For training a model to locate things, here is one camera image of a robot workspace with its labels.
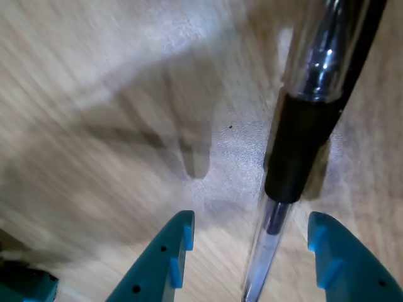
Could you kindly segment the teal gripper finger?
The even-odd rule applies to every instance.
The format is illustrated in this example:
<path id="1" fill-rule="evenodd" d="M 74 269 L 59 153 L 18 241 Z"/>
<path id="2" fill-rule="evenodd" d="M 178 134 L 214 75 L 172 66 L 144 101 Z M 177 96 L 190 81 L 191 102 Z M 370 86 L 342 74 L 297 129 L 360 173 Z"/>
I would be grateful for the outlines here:
<path id="1" fill-rule="evenodd" d="M 402 301 L 402 289 L 381 262 L 332 216 L 309 215 L 308 249 L 326 301 Z"/>
<path id="2" fill-rule="evenodd" d="M 173 301 L 183 287 L 186 253 L 193 250 L 195 212 L 176 213 L 141 253 L 108 301 Z"/>

